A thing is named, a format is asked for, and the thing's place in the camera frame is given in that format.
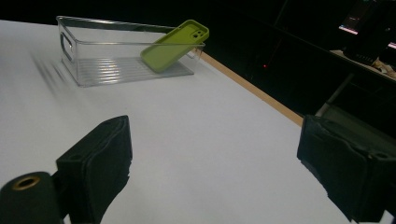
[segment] white tabletop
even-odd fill
[[[57,26],[0,21],[1,186],[53,174],[120,115],[131,122],[131,178],[102,223],[349,223],[297,159],[301,127],[203,60],[192,76],[80,88]]]

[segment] clear plastic bin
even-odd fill
[[[175,27],[64,16],[56,20],[62,62],[80,87],[193,75],[205,46],[205,43],[190,45],[191,51],[165,71],[156,73],[144,64],[140,52],[157,45],[154,42]]]

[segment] green phone case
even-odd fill
[[[154,72],[161,73],[208,37],[209,29],[197,21],[187,20],[143,49],[140,56]]]

